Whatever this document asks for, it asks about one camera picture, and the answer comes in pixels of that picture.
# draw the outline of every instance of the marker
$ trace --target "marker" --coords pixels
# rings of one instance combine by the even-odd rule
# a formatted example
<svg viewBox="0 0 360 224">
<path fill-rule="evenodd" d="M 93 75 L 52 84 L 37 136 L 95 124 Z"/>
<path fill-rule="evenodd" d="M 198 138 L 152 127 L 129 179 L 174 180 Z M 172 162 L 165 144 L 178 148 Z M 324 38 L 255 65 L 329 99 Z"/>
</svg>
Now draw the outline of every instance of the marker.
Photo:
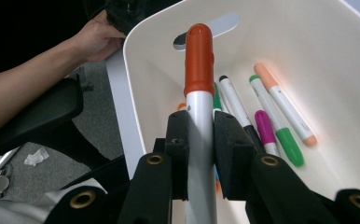
<svg viewBox="0 0 360 224">
<path fill-rule="evenodd" d="M 186 110 L 187 109 L 187 104 L 182 102 L 180 103 L 178 106 L 177 106 L 177 111 L 180 111 L 180 110 Z"/>
<path fill-rule="evenodd" d="M 264 110 L 257 110 L 255 113 L 256 129 L 258 130 L 261 142 L 267 153 L 280 157 L 279 150 L 276 146 L 276 138 L 270 126 L 270 118 Z"/>
<path fill-rule="evenodd" d="M 258 137 L 256 129 L 251 123 L 249 116 L 246 113 L 246 110 L 243 108 L 241 100 L 239 99 L 238 94 L 232 86 L 231 81 L 227 76 L 220 77 L 220 87 L 223 90 L 230 107 L 232 108 L 233 115 L 240 122 L 243 129 L 249 135 L 249 137 L 253 140 L 256 151 L 258 153 L 265 153 L 265 148 L 261 143 L 261 140 Z"/>
<path fill-rule="evenodd" d="M 217 169 L 215 169 L 215 193 L 217 194 L 221 190 L 220 177 L 218 177 Z"/>
<path fill-rule="evenodd" d="M 223 107 L 221 106 L 220 93 L 218 92 L 217 83 L 215 83 L 215 96 L 213 97 L 213 116 L 215 111 L 222 111 Z"/>
<path fill-rule="evenodd" d="M 198 23 L 186 35 L 186 86 L 188 112 L 188 201 L 186 223 L 216 223 L 215 160 L 213 148 L 213 37 Z"/>
<path fill-rule="evenodd" d="M 257 75 L 253 75 L 249 78 L 249 81 L 256 93 L 256 96 L 258 97 L 259 102 L 270 117 L 270 123 L 275 130 L 276 137 L 278 137 L 279 142 L 284 149 L 285 155 L 287 155 L 287 158 L 295 166 L 301 166 L 304 160 L 297 142 L 290 133 L 290 129 L 286 127 L 282 117 L 280 117 L 279 110 L 267 90 L 265 90 L 261 79 L 259 79 Z"/>
<path fill-rule="evenodd" d="M 297 110 L 291 105 L 287 97 L 281 91 L 278 83 L 270 75 L 270 72 L 262 63 L 256 63 L 255 72 L 261 78 L 267 91 L 270 93 L 276 104 L 281 108 L 285 117 L 293 126 L 299 138 L 306 146 L 313 146 L 317 143 L 316 136 L 314 136 L 311 129 L 308 127 L 306 122 L 302 119 Z"/>
<path fill-rule="evenodd" d="M 222 94 L 221 94 L 220 88 L 218 88 L 217 83 L 215 83 L 215 88 L 216 88 L 215 90 L 216 90 L 217 93 L 218 93 L 218 97 L 220 98 L 221 111 L 230 114 L 230 113 L 229 113 L 229 110 L 228 110 L 228 108 L 227 108 L 227 104 L 226 104 L 226 102 L 224 101 L 224 98 L 223 98 L 223 96 L 222 96 Z"/>
</svg>

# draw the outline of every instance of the green marker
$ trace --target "green marker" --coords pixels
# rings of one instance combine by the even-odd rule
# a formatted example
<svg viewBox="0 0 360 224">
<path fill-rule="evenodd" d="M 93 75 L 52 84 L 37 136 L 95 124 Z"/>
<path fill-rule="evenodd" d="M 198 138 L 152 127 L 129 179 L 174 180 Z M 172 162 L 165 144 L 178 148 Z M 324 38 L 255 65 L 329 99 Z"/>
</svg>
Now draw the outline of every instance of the green marker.
<svg viewBox="0 0 360 224">
<path fill-rule="evenodd" d="M 301 150 L 291 134 L 290 129 L 286 127 L 276 104 L 265 89 L 261 79 L 257 75 L 253 75 L 249 78 L 249 82 L 252 85 L 259 102 L 270 117 L 270 122 L 275 130 L 275 135 L 279 139 L 285 155 L 295 166 L 301 166 L 304 163 Z"/>
<path fill-rule="evenodd" d="M 218 92 L 217 83 L 215 83 L 215 96 L 213 97 L 213 113 L 216 110 L 222 111 L 223 107 L 220 102 L 220 94 Z"/>
</svg>

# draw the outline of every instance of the gray carpet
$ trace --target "gray carpet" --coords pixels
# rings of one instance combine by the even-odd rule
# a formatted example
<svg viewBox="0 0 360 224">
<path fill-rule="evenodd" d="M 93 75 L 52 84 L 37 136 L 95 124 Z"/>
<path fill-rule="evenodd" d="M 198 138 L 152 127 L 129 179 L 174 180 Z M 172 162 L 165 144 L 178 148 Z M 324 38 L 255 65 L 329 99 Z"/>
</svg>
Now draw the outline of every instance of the gray carpet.
<svg viewBox="0 0 360 224">
<path fill-rule="evenodd" d="M 84 110 L 74 119 L 74 123 L 103 155 L 114 159 L 123 155 L 123 148 L 105 65 L 86 63 L 83 69 L 77 69 L 71 75 L 81 75 L 85 90 Z M 28 154 L 35 154 L 41 147 L 27 143 L 9 161 L 13 172 L 3 199 L 32 202 L 44 192 L 59 189 L 90 170 L 84 164 L 48 147 L 43 147 L 49 154 L 46 160 L 36 166 L 23 164 Z"/>
</svg>

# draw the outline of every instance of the white bin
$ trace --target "white bin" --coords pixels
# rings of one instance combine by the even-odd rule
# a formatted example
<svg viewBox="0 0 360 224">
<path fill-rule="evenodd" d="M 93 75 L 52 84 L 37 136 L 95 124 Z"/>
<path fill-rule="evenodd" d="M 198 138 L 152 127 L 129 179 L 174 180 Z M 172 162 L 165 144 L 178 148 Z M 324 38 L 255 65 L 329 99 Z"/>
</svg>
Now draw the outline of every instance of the white bin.
<svg viewBox="0 0 360 224">
<path fill-rule="evenodd" d="M 339 189 L 360 189 L 360 16 L 340 0 L 186 0 L 141 22 L 124 56 L 144 151 L 165 136 L 168 116 L 185 101 L 185 52 L 173 41 L 226 15 L 239 21 L 214 37 L 215 79 L 231 78 L 256 125 L 261 105 L 248 78 L 264 63 L 318 139 L 305 147 L 292 129 L 305 164 L 290 166 L 330 199 Z M 247 223 L 244 203 L 217 204 L 218 223 Z M 175 208 L 173 223 L 184 223 L 183 215 Z"/>
</svg>

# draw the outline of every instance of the white tissue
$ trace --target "white tissue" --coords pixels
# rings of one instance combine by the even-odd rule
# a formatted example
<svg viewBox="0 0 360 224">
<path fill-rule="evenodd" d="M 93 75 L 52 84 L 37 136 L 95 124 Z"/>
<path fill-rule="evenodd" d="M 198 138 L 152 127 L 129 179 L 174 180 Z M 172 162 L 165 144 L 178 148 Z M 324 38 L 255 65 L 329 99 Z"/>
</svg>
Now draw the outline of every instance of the white tissue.
<svg viewBox="0 0 360 224">
<path fill-rule="evenodd" d="M 29 154 L 28 157 L 26 158 L 24 164 L 36 166 L 38 163 L 42 162 L 43 160 L 45 160 L 48 157 L 49 157 L 49 154 L 42 147 L 42 148 L 38 149 L 35 154 L 33 154 L 33 155 Z"/>
</svg>

